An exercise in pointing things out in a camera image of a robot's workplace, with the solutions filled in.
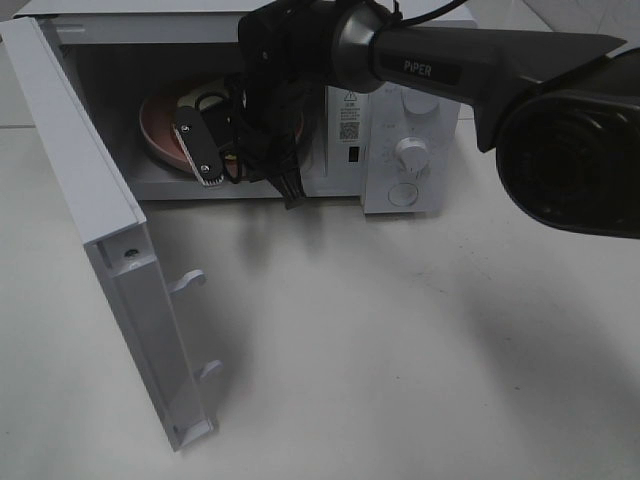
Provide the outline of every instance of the white table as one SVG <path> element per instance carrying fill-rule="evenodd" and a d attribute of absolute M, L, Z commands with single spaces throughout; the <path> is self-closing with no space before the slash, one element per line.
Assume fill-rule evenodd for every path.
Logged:
<path fill-rule="evenodd" d="M 449 173 L 436 218 L 144 205 L 226 363 L 221 431 L 174 454 L 36 132 L 0 129 L 0 479 L 639 478 L 640 242 L 529 219 L 470 120 Z"/>

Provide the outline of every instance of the round button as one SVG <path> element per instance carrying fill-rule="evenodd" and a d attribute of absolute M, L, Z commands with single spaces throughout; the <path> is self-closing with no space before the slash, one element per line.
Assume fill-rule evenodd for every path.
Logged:
<path fill-rule="evenodd" d="M 401 183 L 389 190 L 389 201 L 396 207 L 409 207 L 418 200 L 418 193 L 412 183 Z"/>
<path fill-rule="evenodd" d="M 435 111 L 440 105 L 440 99 L 435 95 L 405 87 L 402 89 L 402 104 L 407 113 L 422 116 Z"/>
<path fill-rule="evenodd" d="M 396 145 L 395 155 L 408 173 L 418 173 L 429 164 L 429 147 L 421 138 L 403 138 Z"/>

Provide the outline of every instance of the qr code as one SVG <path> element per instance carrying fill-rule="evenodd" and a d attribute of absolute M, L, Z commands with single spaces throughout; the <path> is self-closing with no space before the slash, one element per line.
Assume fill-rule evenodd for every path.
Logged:
<path fill-rule="evenodd" d="M 340 123 L 340 140 L 357 140 L 360 135 L 360 122 Z"/>

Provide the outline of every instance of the warning label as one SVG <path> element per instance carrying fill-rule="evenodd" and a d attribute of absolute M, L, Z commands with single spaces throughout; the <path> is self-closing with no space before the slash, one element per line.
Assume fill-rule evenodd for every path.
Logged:
<path fill-rule="evenodd" d="M 341 143 L 357 143 L 362 125 L 363 96 L 346 92 L 338 108 L 338 139 Z"/>

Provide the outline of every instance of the white microwave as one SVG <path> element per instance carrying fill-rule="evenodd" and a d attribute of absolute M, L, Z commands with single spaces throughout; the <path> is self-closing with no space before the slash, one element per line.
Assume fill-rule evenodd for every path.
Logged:
<path fill-rule="evenodd" d="M 215 429 L 199 382 L 224 359 L 189 360 L 171 297 L 204 274 L 166 281 L 138 201 L 279 194 L 266 181 L 204 187 L 149 150 L 140 112 L 166 85 L 242 69 L 237 23 L 262 3 L 33 0 L 0 23 L 89 260 L 176 450 Z M 475 26 L 464 8 L 433 24 Z M 394 84 L 371 94 L 329 87 L 316 103 L 300 154 L 308 196 L 359 197 L 365 214 L 440 209 L 458 103 Z"/>

